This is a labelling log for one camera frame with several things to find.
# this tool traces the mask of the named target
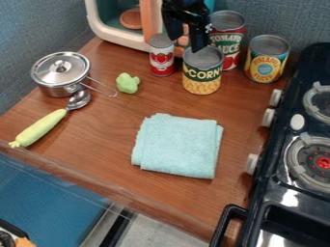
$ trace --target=wooden surface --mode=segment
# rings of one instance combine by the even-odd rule
[[[1,151],[209,240],[225,205],[247,204],[252,178],[244,174],[244,163],[265,143],[263,112],[272,90],[283,88],[288,77],[261,85],[234,69],[224,72],[216,93],[195,96],[182,88],[179,70],[170,77],[153,76],[147,53],[97,38],[81,53],[91,60],[94,79],[115,86],[116,77],[128,72],[141,78],[139,92],[113,99],[92,93],[89,105],[71,112],[27,151],[8,149],[6,142],[22,129],[68,102],[36,89],[1,117]],[[141,171],[130,164],[139,126],[155,113],[214,119],[224,127],[214,180]]]

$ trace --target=can label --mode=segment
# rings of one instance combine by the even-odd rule
[[[239,61],[240,44],[244,29],[235,32],[221,32],[213,29],[209,35],[209,44],[218,47],[225,55],[223,70],[233,69]]]
[[[209,95],[220,87],[221,65],[201,70],[183,62],[183,87],[195,95]]]
[[[157,76],[168,76],[174,72],[174,46],[155,48],[151,46],[151,71]]]
[[[283,74],[288,53],[281,56],[263,56],[249,48],[245,63],[246,75],[259,83],[271,83]]]

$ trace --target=stove burner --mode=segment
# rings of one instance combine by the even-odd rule
[[[313,88],[304,95],[303,104],[309,115],[330,124],[330,86],[314,83]]]
[[[330,139],[302,133],[288,147],[286,161],[294,177],[330,193]]]
[[[320,114],[330,118],[330,92],[313,96],[312,104],[318,108]]]

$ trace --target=stove knob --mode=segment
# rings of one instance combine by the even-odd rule
[[[258,164],[258,159],[259,156],[257,154],[253,154],[253,153],[249,154],[245,163],[245,169],[244,169],[245,173],[249,175],[253,175],[255,173]]]
[[[277,107],[280,103],[282,90],[274,89],[269,100],[269,105]]]
[[[289,122],[289,126],[296,131],[302,129],[304,125],[305,118],[301,114],[294,114],[291,118],[291,121]]]
[[[264,127],[270,127],[275,116],[275,110],[267,108],[263,114],[261,125]]]

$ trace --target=tomato sauce can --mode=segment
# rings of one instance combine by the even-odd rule
[[[245,74],[259,83],[277,81],[284,72],[290,46],[281,37],[260,35],[251,39],[246,63]]]
[[[218,47],[225,55],[223,70],[237,66],[241,42],[246,32],[243,15],[233,11],[219,11],[210,16],[212,30],[209,44]]]
[[[224,55],[221,50],[207,46],[193,53],[188,47],[183,55],[182,85],[195,95],[209,95],[220,87]]]
[[[175,70],[174,46],[167,34],[159,33],[151,37],[150,42],[151,72],[156,76],[168,76]]]

